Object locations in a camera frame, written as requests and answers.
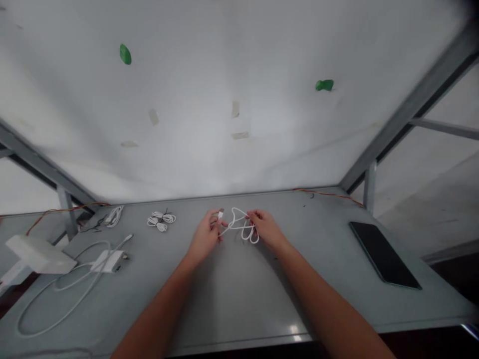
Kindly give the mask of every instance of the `red wire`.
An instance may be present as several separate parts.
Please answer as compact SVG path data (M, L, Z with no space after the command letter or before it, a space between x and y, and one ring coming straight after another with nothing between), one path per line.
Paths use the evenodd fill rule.
M354 203L357 203L361 207L364 207L361 202L358 202L355 199L352 199L351 197L348 197L348 196L343 196L343 195L333 194L333 193L316 192L316 191L312 191L312 190L309 190L309 189L302 189L302 188L295 188L293 190L300 190L300 191L303 191L303 192L311 192L311 193L316 193L316 194L321 194L321 195L331 195L331 196L335 196L335 197L339 197L339 198L350 199Z
M42 220L42 218L45 217L49 213L52 213L52 212L71 212L73 210L84 208L84 207L87 207L87 206L92 205L92 204L102 204L102 205L105 205L105 206L110 206L109 203L105 203L105 202L92 202L92 203L89 203L89 204L84 204L84 205L81 205L81 206L78 206L78 207L73 207L73 208L70 208L70 209L49 209L49 210L46 210L45 212L43 212L41 217L36 220L36 222L33 224L33 226L30 227L30 229L26 232L25 235L28 236L30 234L30 231L33 229L33 227L35 227Z

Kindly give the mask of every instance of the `green tape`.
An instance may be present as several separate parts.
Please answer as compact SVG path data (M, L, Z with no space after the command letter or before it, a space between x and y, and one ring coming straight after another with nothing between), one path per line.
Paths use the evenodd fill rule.
M128 48L121 44L120 45L120 57L121 57L121 60L126 64L126 65L130 65L131 64L131 54L130 54L130 50L128 50Z
M333 80L319 80L318 82L316 82L316 91L331 91L333 89L333 85Z

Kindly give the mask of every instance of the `white usb cable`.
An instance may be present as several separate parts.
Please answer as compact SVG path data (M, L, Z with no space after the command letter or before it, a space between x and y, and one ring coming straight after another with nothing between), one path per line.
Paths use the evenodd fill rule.
M111 254L114 253L117 249L119 249L123 244L125 244L126 241L128 241L129 239L131 239L133 237L133 234L130 234L128 235L125 239L123 239L123 241L121 241L120 244L118 244L116 246L115 249L111 250L111 244L110 242L108 241L98 241L98 242L95 242L93 244L90 244L88 247L86 247L84 250L82 250L74 259L77 259L84 251L86 251L88 248L90 247L93 247L94 245L97 245L97 244L100 244L100 243L105 243L107 246L108 246L108 256L101 262L99 263L99 265L101 265L102 267L102 270L103 268L105 267L106 265L106 262L108 260L108 258L110 258ZM78 268L81 268L81 267L85 267L85 266L91 266L93 263L85 263L85 264L80 264L79 266L73 268L71 272L73 272L75 269L78 269ZM51 282L49 282L47 285L45 285L38 293L37 295L35 295L28 303L27 305L25 306L25 308L23 309L23 311L21 312L20 316L18 317L17 319L17 322L16 322L16 333L18 334L18 336L22 337L22 338L34 338L34 337L38 337L42 334L45 334L46 332L52 330L53 328L55 328L58 324L60 324L61 322L63 322L75 309L76 307L78 307L80 305L80 303L83 301L83 299L85 299L85 297L88 295L88 293L90 293L90 291L92 290L93 286L95 285L96 282L98 282L98 280L100 279L101 275L102 275L102 270L100 270L95 278L93 279L93 281L91 282L91 284L89 285L89 287L86 289L86 291L81 295L80 299L73 305L73 307L70 308L70 310L68 312L66 312L66 314L61 317L58 321L56 321L55 323L53 323L52 325L50 325L49 327L45 328L45 329L42 329L38 332L34 332L34 333L26 333L24 331L22 331L22 329L20 328L21 327L21 323L23 321L23 317L25 316L25 313L27 312L28 308L31 306L31 304L39 297L40 294L42 294L49 286L51 286L52 284L55 284L55 291L63 291L65 289L68 289L68 288L71 288L73 287L75 284L83 281L85 278L87 278L91 273L94 273L94 272L88 272L87 274L81 276L79 279L77 279L76 281L74 281L73 283L65 286L65 287L61 287L61 288L58 288L56 283L61 279L63 278L64 276L66 276L67 274L63 274L62 276L60 277L56 277L55 279L53 279Z
M119 222L121 217L121 211L123 210L123 206L118 206L111 210L108 217L106 217L104 225L108 228L113 228Z
M235 215L235 210L241 212L242 214L244 214L243 217L241 218L238 218L236 219L236 215ZM259 235L258 235L258 238L256 239L255 242L252 241L252 238L253 238L253 232L254 232L254 228L256 227L254 224L251 225L251 226L247 226L246 223L248 222L247 219L244 220L244 223L243 223L243 227L233 227L234 223L235 222L238 222L239 220L242 220L243 218L245 218L247 216L246 213L244 213L241 209L239 208L236 208L236 207L233 207L231 209L231 212L233 213L233 220L228 224L228 228L226 228L221 234L220 236L222 236L223 234L225 234L227 231L229 231L230 229L241 229L241 238L244 239L244 240L249 240L252 244L256 244L258 243L259 241ZM220 211L219 214L218 214L218 219L222 218L223 217L223 211ZM244 230L246 228L251 228L251 232L249 233L249 235L247 237L244 236Z
M162 214L161 212L153 212L148 217L147 225L150 227L157 227L160 232L166 232L168 226L166 223L171 224L176 221L176 216L170 213Z

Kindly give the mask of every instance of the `table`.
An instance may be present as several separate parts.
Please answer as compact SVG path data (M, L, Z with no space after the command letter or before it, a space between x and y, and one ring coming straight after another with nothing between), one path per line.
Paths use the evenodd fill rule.
M344 194L339 188L326 191ZM101 233L80 233L65 252L74 256L98 240L115 246L134 233L123 248L131 254L130 262L117 274L104 274L61 325L37 338L18 338L14 326L26 302L53 278L42 275L0 321L3 354L86 348L95 357L109 357L174 271L198 222L213 207L225 208L226 221L232 219L232 207L270 211L304 258L380 333L457 325L477 314L473 304L412 255L366 210L347 199L310 197L310 193L284 191L126 205L117 226ZM151 212L164 212L166 207L177 221L165 233L148 227ZM90 223L108 211L100 209ZM423 290L382 282L348 227L350 221L377 225ZM91 248L80 262L95 260L103 249L100 245ZM73 273L68 281L80 274ZM240 231L225 234L195 276L171 356L312 339L311 326L279 262L262 243L243 241ZM23 328L34 331L55 322L88 284L86 281L60 293L47 290L29 309Z

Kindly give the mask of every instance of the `phone screen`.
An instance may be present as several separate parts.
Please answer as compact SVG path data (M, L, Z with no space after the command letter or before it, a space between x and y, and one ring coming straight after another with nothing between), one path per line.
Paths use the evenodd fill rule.
M378 227L359 222L350 222L349 225L382 280L404 287L422 289Z

